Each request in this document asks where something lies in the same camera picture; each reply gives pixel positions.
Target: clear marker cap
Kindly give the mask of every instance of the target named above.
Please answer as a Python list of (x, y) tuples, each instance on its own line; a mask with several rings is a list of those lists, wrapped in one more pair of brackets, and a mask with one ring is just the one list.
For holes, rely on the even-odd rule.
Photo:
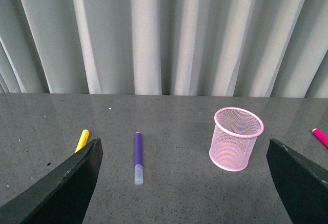
[(142, 165), (137, 164), (134, 166), (134, 183), (136, 185), (142, 185), (144, 182), (144, 176), (142, 173)]

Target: pen holder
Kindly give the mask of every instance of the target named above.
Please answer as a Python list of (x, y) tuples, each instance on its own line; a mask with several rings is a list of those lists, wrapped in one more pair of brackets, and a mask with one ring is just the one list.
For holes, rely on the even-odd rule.
[(213, 163), (228, 171), (247, 167), (257, 137), (264, 125), (253, 113), (234, 107), (215, 113), (215, 129), (210, 148)]

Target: yellow marker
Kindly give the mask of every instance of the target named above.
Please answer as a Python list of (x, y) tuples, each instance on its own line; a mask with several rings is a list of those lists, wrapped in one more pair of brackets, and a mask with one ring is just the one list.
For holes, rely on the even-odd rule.
[(77, 144), (75, 153), (78, 152), (80, 149), (83, 148), (83, 146), (85, 146), (87, 144), (89, 134), (90, 133), (89, 133), (89, 131), (87, 129), (84, 129), (82, 131), (81, 138), (80, 138), (80, 140), (79, 140), (79, 142)]

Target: gray countertop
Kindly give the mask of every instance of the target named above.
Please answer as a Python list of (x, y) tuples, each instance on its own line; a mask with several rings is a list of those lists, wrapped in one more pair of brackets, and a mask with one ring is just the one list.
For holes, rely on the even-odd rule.
[[(214, 113), (240, 107), (264, 132), (248, 167), (209, 158)], [(328, 99), (89, 94), (0, 95), (0, 205), (70, 157), (83, 129), (104, 157), (84, 223), (291, 223), (266, 152), (276, 138), (328, 168)], [(144, 184), (134, 184), (134, 133), (143, 136)]]

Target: white curtain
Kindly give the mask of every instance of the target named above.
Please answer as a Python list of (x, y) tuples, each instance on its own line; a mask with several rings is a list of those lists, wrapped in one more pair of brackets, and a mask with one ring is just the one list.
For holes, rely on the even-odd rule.
[(328, 98), (328, 0), (0, 0), (0, 92)]

